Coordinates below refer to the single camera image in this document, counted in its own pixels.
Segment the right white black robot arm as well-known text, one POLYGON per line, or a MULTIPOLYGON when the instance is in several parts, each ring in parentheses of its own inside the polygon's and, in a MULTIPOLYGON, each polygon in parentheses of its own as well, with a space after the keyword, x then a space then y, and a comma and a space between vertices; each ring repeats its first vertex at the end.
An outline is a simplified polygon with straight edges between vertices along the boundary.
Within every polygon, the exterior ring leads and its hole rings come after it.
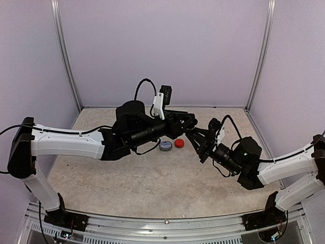
POLYGON ((199 156, 201 163, 208 158, 219 164, 247 190, 263 188, 280 179, 301 174, 289 187, 269 196, 260 222, 270 226, 280 212, 288 210, 301 200, 324 189, 324 134, 313 136, 311 143, 290 154, 263 160, 262 149, 252 137, 244 137, 230 149, 215 137, 216 131, 195 128, 185 133, 199 156))

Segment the red round charging case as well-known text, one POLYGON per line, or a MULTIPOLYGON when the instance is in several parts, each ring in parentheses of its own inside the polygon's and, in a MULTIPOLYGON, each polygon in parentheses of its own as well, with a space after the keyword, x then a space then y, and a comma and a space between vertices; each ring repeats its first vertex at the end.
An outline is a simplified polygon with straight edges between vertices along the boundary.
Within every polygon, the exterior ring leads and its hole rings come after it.
POLYGON ((176 148, 183 148, 185 146, 185 141, 183 139, 176 139, 174 145, 176 148))

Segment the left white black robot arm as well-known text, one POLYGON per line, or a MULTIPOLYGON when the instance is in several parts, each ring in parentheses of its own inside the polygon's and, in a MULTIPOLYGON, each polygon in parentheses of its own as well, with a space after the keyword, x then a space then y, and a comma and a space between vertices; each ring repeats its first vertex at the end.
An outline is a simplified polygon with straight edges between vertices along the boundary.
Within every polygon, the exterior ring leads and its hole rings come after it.
POLYGON ((18 131, 11 145, 8 173, 27 186, 60 226, 68 225, 71 214, 65 210, 62 197, 54 191, 36 164, 38 156, 116 161, 136 151, 138 146, 156 142, 160 137, 176 139, 197 124, 195 115, 184 111, 160 108, 155 117, 150 117, 144 103, 138 100, 117 107, 115 114, 113 126, 99 126, 89 131, 37 125, 32 117, 26 117, 22 124, 14 126, 18 131))

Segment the black charging case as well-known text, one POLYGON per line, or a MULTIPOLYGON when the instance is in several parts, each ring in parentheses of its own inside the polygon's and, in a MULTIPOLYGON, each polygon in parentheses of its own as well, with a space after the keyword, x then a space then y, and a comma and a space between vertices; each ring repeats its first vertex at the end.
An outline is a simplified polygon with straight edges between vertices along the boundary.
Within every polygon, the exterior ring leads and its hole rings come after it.
POLYGON ((186 133, 195 133, 196 132, 196 126, 191 124, 191 125, 186 127, 184 132, 185 132, 185 134, 186 133))

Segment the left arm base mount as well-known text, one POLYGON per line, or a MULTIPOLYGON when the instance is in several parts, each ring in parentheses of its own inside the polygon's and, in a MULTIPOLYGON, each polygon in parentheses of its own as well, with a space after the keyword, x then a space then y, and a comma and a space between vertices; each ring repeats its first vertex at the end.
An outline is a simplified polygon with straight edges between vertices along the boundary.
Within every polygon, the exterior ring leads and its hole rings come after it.
POLYGON ((44 221, 54 226, 85 232, 89 216, 74 212, 47 212, 44 221))

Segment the purple earbud charging case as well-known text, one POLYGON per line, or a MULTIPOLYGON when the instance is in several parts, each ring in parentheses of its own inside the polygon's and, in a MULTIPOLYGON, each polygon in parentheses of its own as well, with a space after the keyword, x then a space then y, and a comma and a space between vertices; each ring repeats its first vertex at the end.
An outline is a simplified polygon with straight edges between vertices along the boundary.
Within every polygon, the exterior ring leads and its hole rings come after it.
POLYGON ((172 145, 172 142, 170 142, 170 141, 162 141, 159 144, 159 150, 161 150, 161 151, 170 151, 170 150, 172 150, 172 148, 173 148, 173 145, 172 145))

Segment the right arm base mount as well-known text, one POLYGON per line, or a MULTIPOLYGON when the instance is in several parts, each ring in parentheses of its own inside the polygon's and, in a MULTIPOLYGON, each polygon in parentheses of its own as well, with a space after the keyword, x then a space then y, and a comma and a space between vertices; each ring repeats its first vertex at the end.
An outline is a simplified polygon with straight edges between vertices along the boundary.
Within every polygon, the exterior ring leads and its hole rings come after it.
POLYGON ((285 212, 277 211, 259 211, 242 216, 243 225, 246 231, 265 228, 286 222, 285 212))

